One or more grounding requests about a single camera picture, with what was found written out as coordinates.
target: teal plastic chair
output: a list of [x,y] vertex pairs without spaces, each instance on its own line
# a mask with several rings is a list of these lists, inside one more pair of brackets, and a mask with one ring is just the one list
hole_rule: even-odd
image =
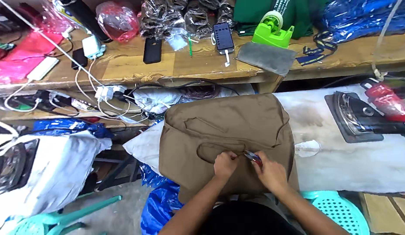
[[122,196],[115,196],[105,201],[101,201],[92,206],[88,206],[79,211],[58,214],[57,212],[39,214],[24,219],[18,223],[17,227],[10,232],[11,235],[63,235],[75,229],[85,227],[82,222],[72,224],[74,221],[120,201]]
[[352,235],[370,235],[361,211],[337,191],[304,191],[301,195]]

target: green fabric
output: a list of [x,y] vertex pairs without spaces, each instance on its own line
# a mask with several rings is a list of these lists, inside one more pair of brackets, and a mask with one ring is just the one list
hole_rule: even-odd
[[327,0],[237,0],[234,8],[234,20],[238,22],[237,32],[247,31],[247,28],[256,28],[262,17],[268,11],[274,10],[283,12],[283,30],[288,30],[294,26],[292,39],[313,35],[313,24],[310,20],[309,9],[322,9]]

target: green tape dispenser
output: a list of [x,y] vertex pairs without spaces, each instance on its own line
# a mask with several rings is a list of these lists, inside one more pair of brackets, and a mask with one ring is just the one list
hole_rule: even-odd
[[253,34],[252,42],[288,48],[289,40],[294,31],[291,26],[287,31],[282,30],[283,18],[276,10],[266,13]]

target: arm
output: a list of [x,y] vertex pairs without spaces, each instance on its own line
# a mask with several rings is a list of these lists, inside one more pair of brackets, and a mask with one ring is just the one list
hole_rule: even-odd
[[257,152],[256,155],[263,163],[261,169],[258,164],[252,162],[259,179],[289,209],[304,229],[313,235],[349,235],[288,185],[287,174],[281,164],[269,160],[263,151]]
[[214,163],[214,177],[162,228],[160,235],[194,234],[213,210],[220,191],[236,170],[239,158],[231,151],[219,154]]

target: concrete floor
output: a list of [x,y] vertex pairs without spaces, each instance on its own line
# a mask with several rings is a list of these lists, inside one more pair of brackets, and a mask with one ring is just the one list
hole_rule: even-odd
[[142,181],[122,184],[80,198],[64,208],[72,212],[96,202],[122,195],[123,199],[80,219],[88,225],[85,229],[71,232],[71,235],[140,235],[140,217],[151,188],[142,186]]

